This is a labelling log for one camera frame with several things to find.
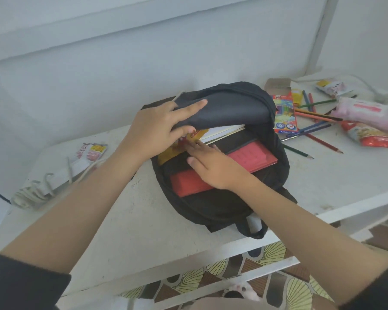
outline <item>red folder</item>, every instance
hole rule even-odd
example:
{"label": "red folder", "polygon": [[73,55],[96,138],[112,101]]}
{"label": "red folder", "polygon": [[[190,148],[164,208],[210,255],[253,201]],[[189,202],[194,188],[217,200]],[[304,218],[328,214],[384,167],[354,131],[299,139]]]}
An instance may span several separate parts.
{"label": "red folder", "polygon": [[[277,158],[259,141],[254,141],[228,155],[248,172],[253,173],[277,162]],[[213,187],[189,169],[170,176],[173,191],[180,197],[207,191]]]}

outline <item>black sleeve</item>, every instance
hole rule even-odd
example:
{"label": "black sleeve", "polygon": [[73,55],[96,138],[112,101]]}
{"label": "black sleeve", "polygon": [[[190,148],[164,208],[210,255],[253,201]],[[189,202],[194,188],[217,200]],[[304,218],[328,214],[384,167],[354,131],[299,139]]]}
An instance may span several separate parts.
{"label": "black sleeve", "polygon": [[388,270],[340,310],[388,310]]}
{"label": "black sleeve", "polygon": [[53,309],[70,279],[0,255],[0,310]]}

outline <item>black backpack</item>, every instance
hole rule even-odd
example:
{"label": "black backpack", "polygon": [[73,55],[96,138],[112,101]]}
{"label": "black backpack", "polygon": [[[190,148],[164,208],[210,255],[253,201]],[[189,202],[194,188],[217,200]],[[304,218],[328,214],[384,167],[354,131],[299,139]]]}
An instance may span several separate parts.
{"label": "black backpack", "polygon": [[[144,105],[143,109],[156,107],[172,99],[173,97]],[[260,141],[274,154],[278,162],[254,172],[253,175],[296,203],[295,198],[283,188],[290,166],[285,150],[273,129],[276,109],[269,94],[255,84],[238,82],[182,93],[175,102],[182,108],[201,99],[207,99],[207,105],[189,119],[178,123],[176,127],[191,125],[200,130],[245,124],[245,130],[218,140],[215,144],[223,153],[228,154],[252,141]],[[191,222],[205,225],[210,232],[236,224],[244,236],[262,239],[267,232],[267,225],[262,221],[262,229],[252,233],[246,218],[253,210],[231,191],[211,189],[181,198],[172,190],[170,175],[191,168],[186,162],[187,157],[187,152],[181,153],[161,166],[158,165],[158,156],[151,159],[161,189],[175,210]]]}

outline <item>red snack packet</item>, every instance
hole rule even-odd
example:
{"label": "red snack packet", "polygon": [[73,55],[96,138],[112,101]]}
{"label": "red snack packet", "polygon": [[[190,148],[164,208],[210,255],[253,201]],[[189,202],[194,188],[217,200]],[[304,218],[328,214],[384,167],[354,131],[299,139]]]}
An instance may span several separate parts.
{"label": "red snack packet", "polygon": [[349,137],[362,146],[388,148],[388,135],[374,127],[352,121],[343,121],[341,126]]}

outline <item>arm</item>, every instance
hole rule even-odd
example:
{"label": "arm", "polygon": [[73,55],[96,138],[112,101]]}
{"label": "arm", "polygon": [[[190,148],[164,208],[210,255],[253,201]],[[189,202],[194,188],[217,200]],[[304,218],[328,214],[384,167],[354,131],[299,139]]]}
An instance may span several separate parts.
{"label": "arm", "polygon": [[388,269],[388,258],[270,189],[234,160],[201,142],[187,162],[208,184],[241,197],[289,248],[333,300],[354,298]]}
{"label": "arm", "polygon": [[172,111],[177,105],[170,101],[139,111],[111,157],[0,254],[47,270],[69,273],[140,165],[178,138],[195,131],[192,126],[171,129],[206,104],[202,100]]}

